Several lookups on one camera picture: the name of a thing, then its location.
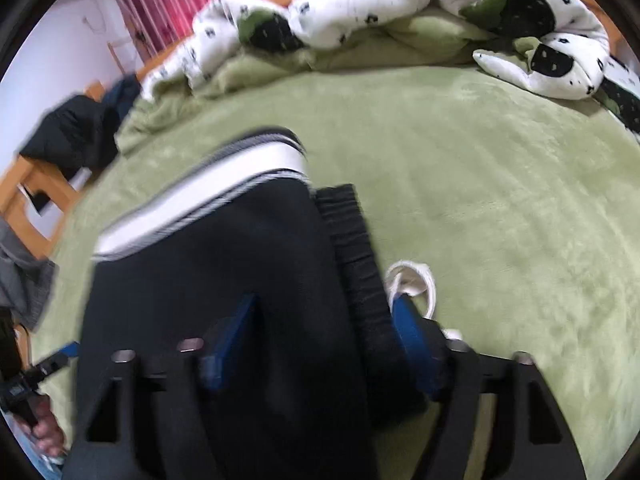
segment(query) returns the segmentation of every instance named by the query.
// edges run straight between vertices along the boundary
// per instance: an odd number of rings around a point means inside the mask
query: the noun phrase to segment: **white stripe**
[[[149,206],[134,212],[129,219],[107,229],[98,238],[95,253],[98,259],[105,259],[108,254],[127,251],[127,248],[139,245],[142,238],[166,232],[190,212],[243,182],[277,170],[304,174],[304,155],[290,144],[266,142],[228,156],[178,183]]]

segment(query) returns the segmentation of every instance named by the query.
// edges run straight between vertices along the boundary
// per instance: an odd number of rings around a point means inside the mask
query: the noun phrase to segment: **bed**
[[[607,28],[622,38],[612,23]],[[61,267],[52,307],[33,338],[34,357],[76,336],[88,262],[106,224],[221,142],[260,124],[280,124],[306,146],[315,186],[356,185],[382,267],[402,258],[430,264],[439,322],[462,330],[478,351],[535,355],[589,478],[605,478],[640,426],[632,350],[640,323],[635,140],[592,100],[554,102],[473,67],[348,75],[276,69],[246,59],[222,82],[239,89],[238,74],[258,77],[243,92],[214,92],[196,104],[176,92],[162,109],[137,108],[120,139],[125,156],[82,200],[56,168],[23,158],[15,163],[0,185],[0,212],[34,254],[50,255]],[[87,90],[96,99],[102,92],[100,84]],[[159,121],[172,127],[160,128]],[[18,183],[62,204],[66,226],[52,240],[33,235],[21,219]],[[67,375],[47,385],[68,433],[69,381]],[[612,404],[622,409],[612,413]],[[384,478],[410,476],[411,444],[424,446],[417,435],[424,435],[429,417],[378,437]],[[404,455],[389,451],[400,448]]]

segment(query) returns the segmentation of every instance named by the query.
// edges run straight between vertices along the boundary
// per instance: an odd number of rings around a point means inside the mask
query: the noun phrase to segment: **gray fabric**
[[[0,218],[0,306],[7,306],[34,330],[49,299],[56,265],[36,260],[9,224]]]

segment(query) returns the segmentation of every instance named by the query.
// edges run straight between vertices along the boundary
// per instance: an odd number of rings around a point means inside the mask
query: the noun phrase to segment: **white strap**
[[[433,319],[436,311],[436,282],[427,264],[417,264],[411,260],[400,260],[389,267],[385,276],[386,296],[389,308],[393,309],[396,298],[408,294],[412,298],[426,294],[426,319]]]

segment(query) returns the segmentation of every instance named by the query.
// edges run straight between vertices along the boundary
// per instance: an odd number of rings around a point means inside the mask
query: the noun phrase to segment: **green bedsheet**
[[[68,219],[34,354],[78,336],[105,225],[265,124],[299,136],[316,187],[355,184],[382,268],[431,266],[443,326],[479,352],[535,356],[590,480],[603,479],[640,428],[640,150],[593,100],[553,102],[476,68],[303,73],[139,104],[127,155]],[[70,374],[47,385],[67,430],[70,390]],[[379,437],[385,479],[407,478],[391,450],[409,454],[432,416]]]

